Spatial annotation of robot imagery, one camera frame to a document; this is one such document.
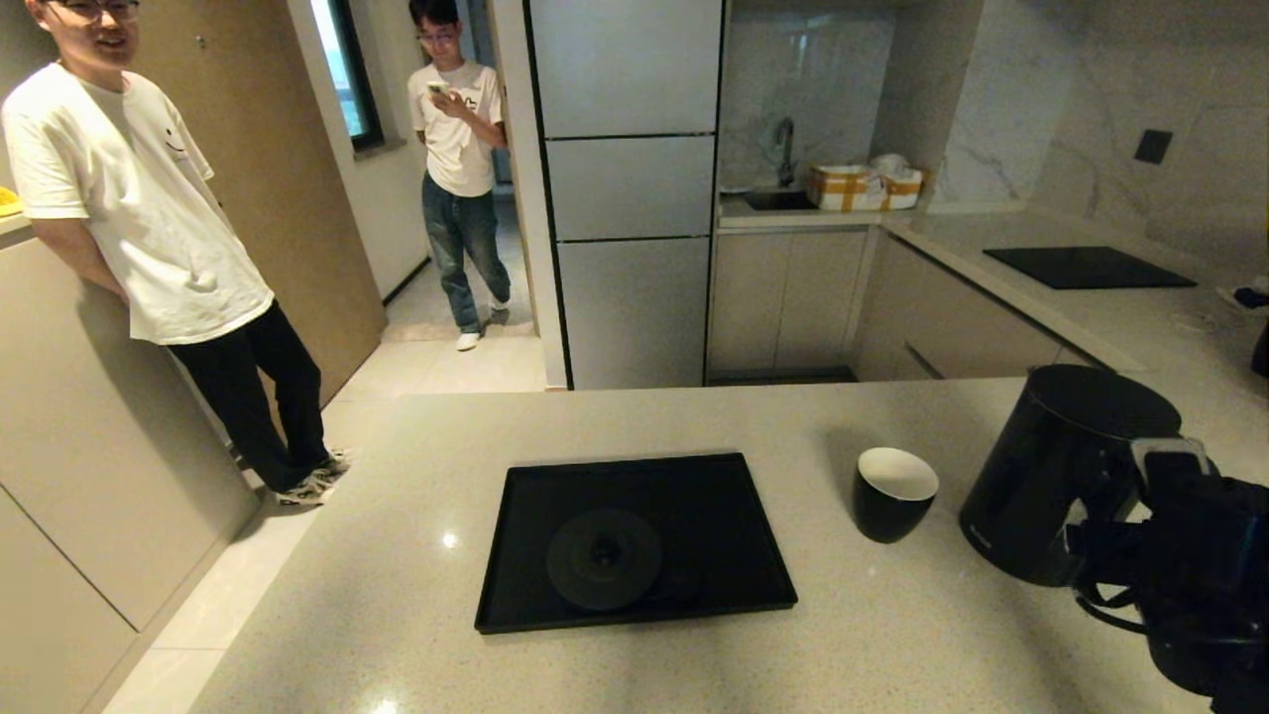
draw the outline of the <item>black cooktop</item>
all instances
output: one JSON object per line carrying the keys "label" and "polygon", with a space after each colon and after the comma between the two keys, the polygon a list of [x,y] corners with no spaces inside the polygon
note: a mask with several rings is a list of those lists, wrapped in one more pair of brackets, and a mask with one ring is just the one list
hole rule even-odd
{"label": "black cooktop", "polygon": [[792,607],[740,454],[506,473],[482,634]]}
{"label": "black cooktop", "polygon": [[1104,245],[992,247],[987,255],[1056,289],[1194,287],[1194,280]]}

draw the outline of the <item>kettle lid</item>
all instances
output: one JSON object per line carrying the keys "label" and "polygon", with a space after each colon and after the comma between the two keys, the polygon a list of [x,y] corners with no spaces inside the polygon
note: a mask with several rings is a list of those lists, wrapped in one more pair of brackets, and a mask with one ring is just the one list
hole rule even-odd
{"label": "kettle lid", "polygon": [[1174,438],[1181,431],[1171,403],[1109,370],[1048,365],[1027,378],[1027,393],[1058,417],[1113,439]]}

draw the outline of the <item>cup rim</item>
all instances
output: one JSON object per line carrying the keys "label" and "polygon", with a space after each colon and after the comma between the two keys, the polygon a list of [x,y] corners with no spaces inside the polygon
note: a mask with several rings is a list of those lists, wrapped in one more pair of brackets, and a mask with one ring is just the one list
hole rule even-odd
{"label": "cup rim", "polygon": [[868,486],[896,501],[928,501],[939,492],[939,476],[915,454],[877,446],[859,455],[855,473]]}

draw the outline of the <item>hand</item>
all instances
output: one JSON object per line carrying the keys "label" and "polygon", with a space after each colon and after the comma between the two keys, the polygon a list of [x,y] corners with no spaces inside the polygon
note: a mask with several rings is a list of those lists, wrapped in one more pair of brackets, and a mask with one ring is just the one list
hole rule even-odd
{"label": "hand", "polygon": [[453,89],[448,94],[433,94],[431,105],[440,109],[447,117],[454,117],[456,119],[463,119],[467,114],[471,114],[471,109],[467,108],[463,95]]}

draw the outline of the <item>stainless steel refrigerator door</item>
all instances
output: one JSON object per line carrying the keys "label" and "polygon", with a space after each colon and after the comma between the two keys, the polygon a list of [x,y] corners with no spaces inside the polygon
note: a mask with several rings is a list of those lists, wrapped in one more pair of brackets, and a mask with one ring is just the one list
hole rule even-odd
{"label": "stainless steel refrigerator door", "polygon": [[709,232],[713,136],[547,142],[556,240]]}
{"label": "stainless steel refrigerator door", "polygon": [[721,0],[532,0],[543,136],[713,132]]}
{"label": "stainless steel refrigerator door", "polygon": [[575,389],[702,386],[708,237],[558,249]]}

